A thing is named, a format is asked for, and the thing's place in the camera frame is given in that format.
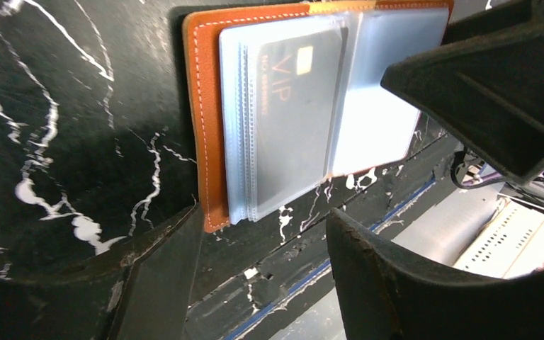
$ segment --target white stitching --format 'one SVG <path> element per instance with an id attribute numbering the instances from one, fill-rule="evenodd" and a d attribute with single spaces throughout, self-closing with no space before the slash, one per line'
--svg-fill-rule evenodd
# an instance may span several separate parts
<path id="1" fill-rule="evenodd" d="M 395 4 L 395 5 L 382 5 L 382 4 L 376 4 L 373 3 L 371 5 L 366 6 L 357 6 L 357 7 L 349 7 L 349 8 L 341 8 L 337 10 L 336 8 L 331 8 L 324 11 L 311 11 L 309 14 L 320 14 L 320 13 L 329 13 L 329 12 L 337 12 L 337 11 L 353 11 L 353 10 L 359 10 L 359 9 L 398 9 L 398 8 L 411 8 L 411 7 L 432 7 L 431 4 L 436 5 L 440 4 L 442 7 L 446 7 L 447 4 L 442 1 L 438 1 L 436 3 L 410 3 L 410 4 Z M 203 146 L 204 146 L 204 152 L 205 152 L 205 207 L 207 208 L 207 216 L 208 216 L 208 223 L 210 225 L 210 228 L 217 228 L 221 225 L 225 225 L 228 223 L 228 220 L 225 220 L 224 222 L 218 224 L 218 225 L 212 225 L 212 219 L 210 216 L 210 186 L 209 186 L 209 166 L 208 166 L 208 141 L 207 137 L 205 136 L 205 121 L 203 120 L 203 102 L 201 97 L 201 82 L 199 79 L 199 49 L 197 47 L 197 31 L 199 28 L 205 27 L 205 26 L 215 26 L 219 25 L 221 23 L 242 23 L 245 21 L 259 21 L 264 19 L 275 19 L 275 18 L 288 18 L 288 17 L 298 17 L 298 16 L 306 16 L 308 12 L 300 12 L 300 13 L 282 13 L 279 15 L 274 16 L 254 16 L 251 18 L 237 18 L 232 20 L 224 20 L 224 21 L 213 21 L 209 23 L 202 23 L 195 27 L 193 30 L 193 41 L 195 43 L 195 74 L 197 76 L 197 95 L 199 98 L 199 115 L 201 119 L 201 128 L 203 129 Z"/>

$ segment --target card chip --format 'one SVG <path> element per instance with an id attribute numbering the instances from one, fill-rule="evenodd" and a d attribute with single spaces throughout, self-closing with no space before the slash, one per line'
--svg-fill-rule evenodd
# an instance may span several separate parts
<path id="1" fill-rule="evenodd" d="M 297 75 L 310 73 L 312 71 L 312 58 L 314 47 L 301 47 L 297 51 Z"/>

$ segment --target blue line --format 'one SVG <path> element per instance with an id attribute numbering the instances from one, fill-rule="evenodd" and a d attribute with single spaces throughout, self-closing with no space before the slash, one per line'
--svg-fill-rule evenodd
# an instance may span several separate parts
<path id="1" fill-rule="evenodd" d="M 431 179 L 430 181 L 426 182 L 420 189 L 416 190 L 408 200 L 404 201 L 403 203 L 400 203 L 395 207 L 395 209 L 391 210 L 388 214 L 384 216 L 379 223 L 374 224 L 369 229 L 371 231 L 374 231 L 379 225 L 381 225 L 384 222 L 387 222 L 387 220 L 391 219 L 400 209 L 402 209 L 406 204 L 410 203 L 412 200 L 420 196 L 427 188 L 432 186 L 436 182 L 435 178 Z M 312 280 L 314 277 L 318 276 L 322 271 L 326 270 L 328 267 L 330 267 L 330 259 L 327 259 L 323 264 L 318 266 L 315 270 L 313 270 L 311 273 L 309 273 L 307 276 L 305 276 L 303 279 L 299 280 L 295 285 L 293 285 L 288 290 L 287 297 L 285 297 L 283 300 L 290 298 L 293 296 L 299 289 L 301 289 L 304 285 L 306 285 L 310 280 Z M 228 334 L 224 339 L 225 340 L 233 340 L 237 336 L 241 335 L 245 330 L 247 330 L 251 325 L 258 322 L 260 319 L 263 319 L 268 315 L 268 313 L 275 307 L 273 303 L 265 306 L 262 308 L 259 312 L 257 312 L 252 317 L 248 318 L 247 321 L 243 322 L 240 326 L 238 326 L 232 333 Z"/>

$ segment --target brown leather wallet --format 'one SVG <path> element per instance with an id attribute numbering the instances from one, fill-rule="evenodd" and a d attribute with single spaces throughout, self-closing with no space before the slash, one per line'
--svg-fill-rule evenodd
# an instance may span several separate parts
<path id="1" fill-rule="evenodd" d="M 220 9 L 192 13 L 183 22 L 188 88 L 197 149 L 199 199 L 204 230 L 229 224 L 218 38 L 224 28 L 248 23 L 366 9 L 450 7 L 446 1 L 335 1 Z"/>

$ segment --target blue stripe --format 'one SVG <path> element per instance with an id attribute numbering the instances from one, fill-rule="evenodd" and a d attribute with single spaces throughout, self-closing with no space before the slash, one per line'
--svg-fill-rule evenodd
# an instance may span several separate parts
<path id="1" fill-rule="evenodd" d="M 385 223 L 387 222 L 388 220 L 390 220 L 393 216 L 395 216 L 395 214 L 400 210 L 402 209 L 404 206 L 406 206 L 408 203 L 410 203 L 412 200 L 414 200 L 415 198 L 418 198 L 418 196 L 420 196 L 426 189 L 428 189 L 430 186 L 432 186 L 433 184 L 435 184 L 436 180 L 433 178 L 431 179 L 430 181 L 426 182 L 420 189 L 418 189 L 417 191 L 415 191 L 410 197 L 408 200 L 404 201 L 403 203 L 397 205 L 395 207 L 395 209 L 391 210 L 388 214 L 386 214 L 380 222 L 374 224 L 372 227 L 370 227 L 369 229 L 371 231 L 374 231 L 376 228 L 378 228 L 378 226 L 380 226 L 382 223 Z M 302 287 L 304 287 L 305 285 L 307 285 L 312 279 L 314 279 L 316 276 L 318 276 L 321 272 L 323 272 L 324 270 L 326 270 L 327 268 L 330 267 L 330 260 L 327 259 L 323 264 L 321 264 L 320 266 L 318 266 L 318 268 L 316 268 L 315 270 L 313 270 L 311 273 L 309 273 L 307 276 L 305 276 L 303 279 L 299 280 L 299 282 L 297 282 L 295 285 L 293 285 L 291 288 L 289 288 L 288 290 L 288 295 L 287 297 L 285 297 L 283 299 L 286 300 L 288 298 L 291 298 L 293 295 L 296 294 L 297 291 L 299 291 L 299 289 L 301 289 Z M 234 338 L 236 338 L 237 336 L 241 335 L 243 332 L 245 332 L 249 327 L 251 327 L 253 324 L 255 324 L 256 322 L 258 322 L 259 320 L 263 319 L 264 317 L 268 316 L 268 313 L 270 311 L 272 311 L 272 309 L 276 307 L 276 305 L 274 305 L 273 303 L 265 306 L 264 308 L 262 308 L 259 312 L 257 312 L 255 315 L 253 315 L 252 317 L 248 318 L 247 321 L 243 322 L 243 324 L 241 324 L 240 326 L 238 326 L 234 331 L 232 331 L 232 333 L 228 334 L 224 339 L 225 340 L 233 340 Z"/>

